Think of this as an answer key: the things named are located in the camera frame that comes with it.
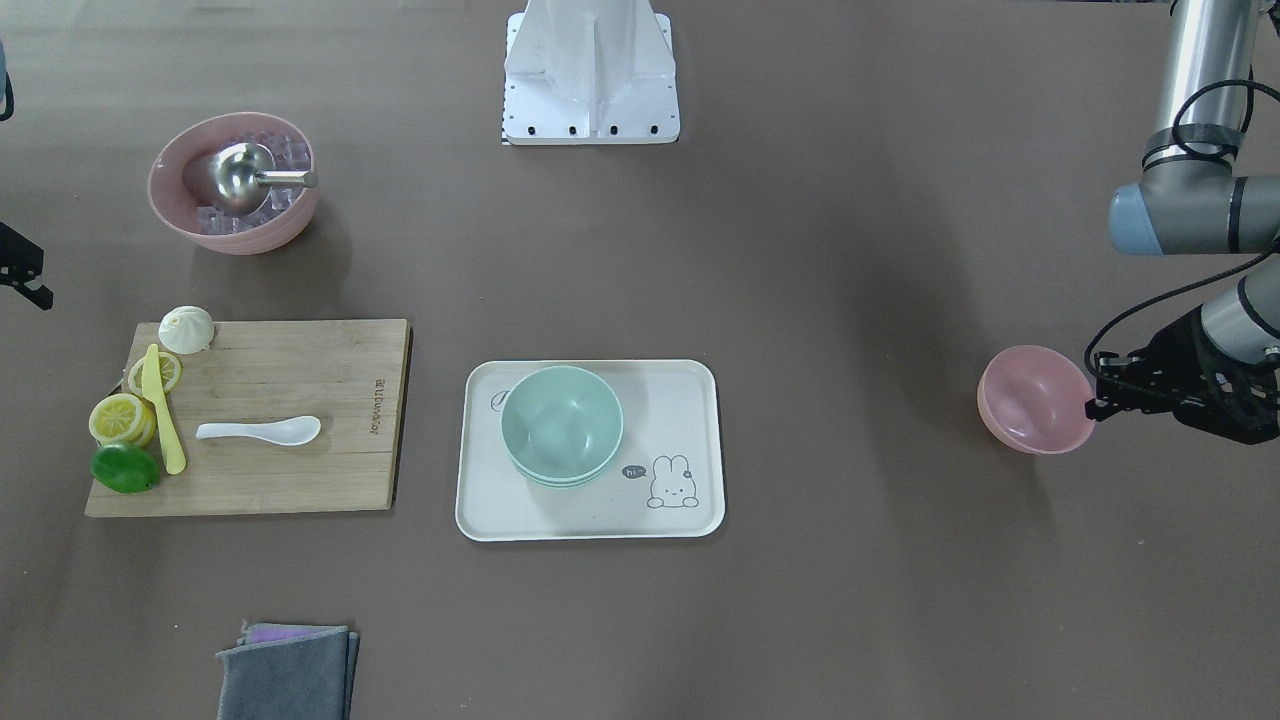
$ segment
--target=white spoon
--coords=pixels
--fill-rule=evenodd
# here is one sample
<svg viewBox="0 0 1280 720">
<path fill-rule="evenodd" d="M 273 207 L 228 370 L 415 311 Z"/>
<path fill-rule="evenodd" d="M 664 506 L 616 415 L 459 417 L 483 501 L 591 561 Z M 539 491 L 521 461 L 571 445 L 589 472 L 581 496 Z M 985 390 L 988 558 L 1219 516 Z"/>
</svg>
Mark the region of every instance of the white spoon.
<svg viewBox="0 0 1280 720">
<path fill-rule="evenodd" d="M 311 415 L 275 423 L 205 423 L 196 428 L 196 439 L 251 437 L 275 445 L 306 445 L 320 434 L 320 419 Z"/>
</svg>

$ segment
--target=lemon slice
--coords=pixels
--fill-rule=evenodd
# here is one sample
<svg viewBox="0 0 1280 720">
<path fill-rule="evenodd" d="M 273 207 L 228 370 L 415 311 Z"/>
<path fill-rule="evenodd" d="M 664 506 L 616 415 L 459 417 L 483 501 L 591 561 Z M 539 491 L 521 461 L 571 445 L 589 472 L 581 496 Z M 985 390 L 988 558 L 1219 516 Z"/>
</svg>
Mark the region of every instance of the lemon slice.
<svg viewBox="0 0 1280 720">
<path fill-rule="evenodd" d="M 138 396 L 120 392 L 104 397 L 88 415 L 88 432 L 93 439 L 106 445 L 110 442 L 133 442 L 146 430 L 151 409 L 138 400 Z"/>
<path fill-rule="evenodd" d="M 146 447 L 151 445 L 151 441 L 156 437 L 156 414 L 146 402 L 142 404 L 142 410 L 146 418 L 142 421 L 142 434 L 137 438 L 131 439 L 129 443 L 137 447 Z"/>
<path fill-rule="evenodd" d="M 133 395 L 142 395 L 142 360 L 145 359 L 138 357 L 138 361 L 129 370 L 129 392 Z M 173 352 L 160 351 L 160 379 L 164 380 L 165 392 L 172 391 L 173 386 L 182 379 L 182 363 Z"/>
</svg>

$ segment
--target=light green bowl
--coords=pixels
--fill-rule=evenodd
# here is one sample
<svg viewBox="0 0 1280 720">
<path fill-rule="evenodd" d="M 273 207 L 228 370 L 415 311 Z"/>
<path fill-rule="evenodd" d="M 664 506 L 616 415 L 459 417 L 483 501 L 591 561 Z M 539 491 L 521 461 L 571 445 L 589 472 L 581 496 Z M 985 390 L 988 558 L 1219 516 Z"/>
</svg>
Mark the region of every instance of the light green bowl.
<svg viewBox="0 0 1280 720">
<path fill-rule="evenodd" d="M 532 373 L 507 393 L 502 441 L 526 478 L 581 486 L 609 466 L 622 445 L 622 404 L 599 375 L 572 365 Z"/>
</svg>

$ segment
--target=table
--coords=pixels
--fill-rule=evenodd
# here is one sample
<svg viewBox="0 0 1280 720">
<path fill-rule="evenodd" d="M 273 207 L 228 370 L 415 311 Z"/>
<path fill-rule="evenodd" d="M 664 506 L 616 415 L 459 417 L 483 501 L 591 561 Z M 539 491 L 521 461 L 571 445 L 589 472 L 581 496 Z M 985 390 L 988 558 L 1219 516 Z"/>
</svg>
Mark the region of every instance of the table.
<svg viewBox="0 0 1280 720">
<path fill-rule="evenodd" d="M 682 135 L 626 149 L 499 143 L 521 9 L 0 1 L 0 219 L 56 293 L 0 295 L 0 716 L 212 717 L 242 620 L 360 630 L 360 720 L 1274 714 L 1276 446 L 1124 416 L 1030 457 L 974 407 L 1001 348 L 1078 357 L 1231 261 L 1107 240 L 1166 6 L 664 0 Z M 1261 31 L 1260 79 L 1277 50 Z M 241 109 L 321 163 L 310 228 L 253 258 L 178 238 L 145 196 L 169 138 Z M 1275 113 L 1243 173 L 1280 167 Z M 84 418 L 134 324 L 182 304 L 408 318 L 393 509 L 84 518 Z M 724 524 L 466 539 L 467 374 L 545 357 L 710 368 Z"/>
</svg>

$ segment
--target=bowl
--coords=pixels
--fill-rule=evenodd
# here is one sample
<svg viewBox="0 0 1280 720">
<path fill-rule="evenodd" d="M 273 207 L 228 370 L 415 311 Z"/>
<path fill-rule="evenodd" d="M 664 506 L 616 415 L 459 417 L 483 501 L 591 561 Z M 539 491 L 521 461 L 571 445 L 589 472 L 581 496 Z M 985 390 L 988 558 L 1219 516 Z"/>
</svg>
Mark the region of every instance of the bowl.
<svg viewBox="0 0 1280 720">
<path fill-rule="evenodd" d="M 604 471 L 622 445 L 622 404 L 599 375 L 553 365 L 526 375 L 507 393 L 502 441 L 517 470 L 547 487 L 585 484 Z"/>
<path fill-rule="evenodd" d="M 1066 356 L 1016 345 L 992 357 L 978 382 L 978 413 L 1001 442 L 1033 455 L 1070 452 L 1094 421 L 1084 416 L 1093 389 Z"/>
<path fill-rule="evenodd" d="M 229 113 L 191 126 L 169 141 L 151 164 L 147 177 L 147 197 L 160 222 L 196 245 L 228 255 L 256 255 L 289 242 L 311 222 L 320 201 L 316 188 L 303 188 L 288 209 L 261 225 L 230 234 L 200 232 L 196 210 L 201 202 L 182 182 L 182 170 L 196 158 L 225 147 L 230 138 L 246 132 L 291 135 L 306 142 L 311 151 L 311 168 L 316 168 L 315 146 L 288 120 L 265 113 Z"/>
</svg>

